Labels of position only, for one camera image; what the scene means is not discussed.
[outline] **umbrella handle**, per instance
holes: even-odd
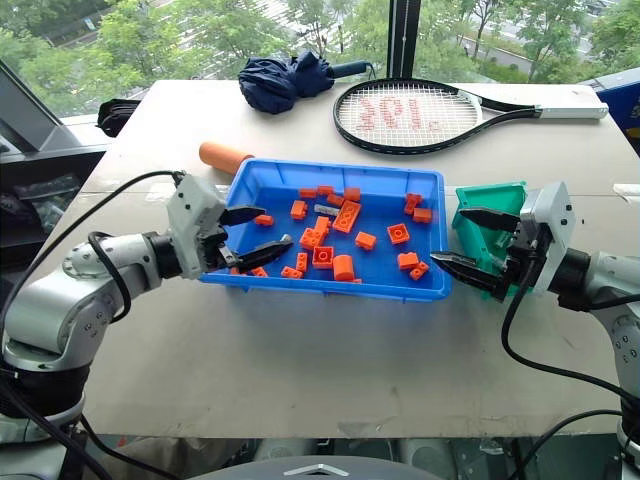
[[[349,75],[355,75],[356,73],[366,72],[367,66],[369,65],[369,62],[364,61],[342,63],[340,65],[330,66],[328,73],[331,78],[348,77]]]

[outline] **window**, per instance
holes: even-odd
[[[3,0],[0,58],[58,117],[141,98],[158,79],[236,78],[310,48],[384,72],[385,0]]]
[[[576,83],[640,66],[640,0],[422,0],[414,76]]]

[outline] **tennis racket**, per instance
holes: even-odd
[[[455,145],[517,118],[600,119],[604,103],[587,106],[514,105],[443,83],[380,79],[344,92],[333,107],[338,132],[366,150],[411,155]]]

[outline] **orange building block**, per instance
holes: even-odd
[[[356,246],[371,251],[376,246],[376,240],[376,237],[369,233],[359,232],[356,235]]]
[[[325,235],[328,235],[329,225],[331,225],[331,219],[329,217],[319,216],[316,219],[316,226],[314,227],[314,230],[317,230],[320,233],[324,232]]]
[[[301,188],[298,190],[300,198],[316,198],[318,191],[315,188]]]
[[[344,189],[344,199],[352,202],[360,201],[360,189],[358,187],[349,187]]]
[[[330,185],[318,185],[318,195],[330,195],[333,193],[333,187]]]
[[[344,197],[340,195],[336,195],[335,193],[330,193],[327,195],[327,202],[331,205],[336,205],[337,207],[341,207],[344,203]]]
[[[307,202],[304,200],[294,200],[291,206],[291,218],[294,220],[302,220],[307,216]]]
[[[387,227],[387,232],[389,232],[389,238],[391,239],[391,243],[397,245],[398,243],[408,242],[409,231],[404,223],[399,223],[398,225],[391,225]]]
[[[253,273],[256,277],[268,277],[269,276],[269,275],[267,275],[267,271],[262,267],[258,267],[258,268],[252,269],[251,273]]]
[[[313,250],[315,247],[322,245],[325,236],[326,232],[305,228],[302,237],[300,237],[300,246],[305,250]]]
[[[398,255],[398,268],[400,270],[411,270],[420,263],[416,252],[401,253]]]
[[[318,270],[329,270],[333,267],[333,247],[316,247],[313,249],[311,265]]]
[[[334,230],[339,230],[344,233],[350,233],[353,228],[353,224],[356,223],[356,218],[360,213],[362,205],[359,203],[345,200],[340,209],[340,213],[333,221]]]
[[[407,203],[404,206],[404,213],[407,215],[413,215],[413,210],[422,202],[422,195],[419,193],[407,193]]]
[[[409,276],[416,282],[422,278],[422,276],[429,271],[429,265],[424,262],[420,262],[416,268],[409,272]]]
[[[338,255],[333,259],[334,280],[338,282],[352,282],[355,277],[351,255]]]
[[[286,278],[302,278],[302,272],[291,267],[284,267],[280,272],[280,275]]]
[[[253,219],[258,225],[263,225],[265,227],[270,227],[273,225],[273,217],[271,215],[258,215]]]
[[[432,212],[430,208],[414,208],[413,221],[418,223],[431,223]]]
[[[307,254],[305,252],[300,252],[296,257],[296,270],[307,273]]]

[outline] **white table surface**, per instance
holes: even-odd
[[[467,85],[521,103],[596,101],[584,86]],[[198,159],[212,140],[266,158],[397,165],[445,176],[453,187],[565,180],[578,224],[574,248],[637,255],[639,210],[612,191],[638,183],[638,158],[609,117],[600,122],[516,121],[442,152],[375,155],[344,141],[331,118],[344,89],[278,116],[253,111],[236,82],[156,83],[65,213],[55,232],[129,178],[186,169],[214,183],[231,177]],[[164,195],[133,187],[73,234],[164,231]],[[460,250],[449,231],[450,248]],[[97,431],[201,437],[414,437],[539,434],[591,408],[617,408],[608,392],[521,366],[500,345],[506,305],[455,283],[433,304],[240,289],[179,278],[138,298],[106,334],[87,383]],[[552,294],[529,296],[514,321],[514,348],[533,359],[616,382],[609,340],[589,315]],[[612,432],[614,418],[567,431]]]

